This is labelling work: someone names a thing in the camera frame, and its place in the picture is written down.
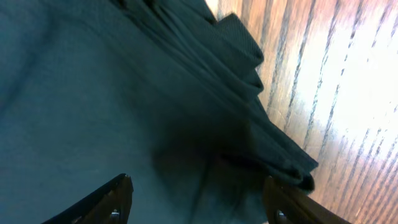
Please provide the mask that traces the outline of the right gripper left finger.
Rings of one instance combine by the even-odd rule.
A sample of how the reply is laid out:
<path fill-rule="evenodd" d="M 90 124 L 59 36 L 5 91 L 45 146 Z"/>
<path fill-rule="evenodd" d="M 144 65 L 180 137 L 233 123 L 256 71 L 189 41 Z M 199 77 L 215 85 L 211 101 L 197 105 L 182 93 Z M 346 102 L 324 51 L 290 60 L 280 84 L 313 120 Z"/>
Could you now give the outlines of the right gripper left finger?
<path fill-rule="evenodd" d="M 133 191 L 131 177 L 119 174 L 44 224 L 127 224 Z"/>

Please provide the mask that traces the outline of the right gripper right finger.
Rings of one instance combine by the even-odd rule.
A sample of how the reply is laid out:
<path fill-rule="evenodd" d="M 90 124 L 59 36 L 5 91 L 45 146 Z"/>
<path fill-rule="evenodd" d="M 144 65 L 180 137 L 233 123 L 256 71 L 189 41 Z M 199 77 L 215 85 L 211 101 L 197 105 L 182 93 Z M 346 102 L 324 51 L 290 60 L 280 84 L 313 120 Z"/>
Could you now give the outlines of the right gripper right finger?
<path fill-rule="evenodd" d="M 300 189 L 267 177 L 262 201 L 270 224 L 349 224 Z"/>

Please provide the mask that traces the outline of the black t-shirt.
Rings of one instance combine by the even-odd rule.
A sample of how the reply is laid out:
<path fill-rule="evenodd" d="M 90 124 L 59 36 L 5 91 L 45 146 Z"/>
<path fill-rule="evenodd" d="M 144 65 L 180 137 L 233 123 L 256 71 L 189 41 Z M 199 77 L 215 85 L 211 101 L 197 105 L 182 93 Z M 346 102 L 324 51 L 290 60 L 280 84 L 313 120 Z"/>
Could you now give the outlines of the black t-shirt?
<path fill-rule="evenodd" d="M 131 223 L 262 223 L 266 177 L 317 163 L 268 118 L 264 56 L 204 1 L 1 1 L 1 222 L 40 223 L 114 176 Z"/>

